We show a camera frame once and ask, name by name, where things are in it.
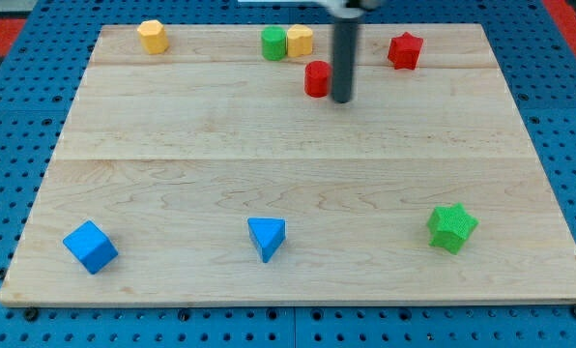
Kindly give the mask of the silver robot end mount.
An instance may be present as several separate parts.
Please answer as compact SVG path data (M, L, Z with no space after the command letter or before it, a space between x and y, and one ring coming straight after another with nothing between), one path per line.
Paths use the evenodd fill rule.
M316 0L334 17L360 17L382 7L385 0Z

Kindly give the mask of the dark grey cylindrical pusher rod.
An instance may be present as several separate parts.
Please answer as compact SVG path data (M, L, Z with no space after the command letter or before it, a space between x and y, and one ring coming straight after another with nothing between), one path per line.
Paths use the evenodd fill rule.
M331 98L337 103L352 99L354 70L362 10L333 14L331 36Z

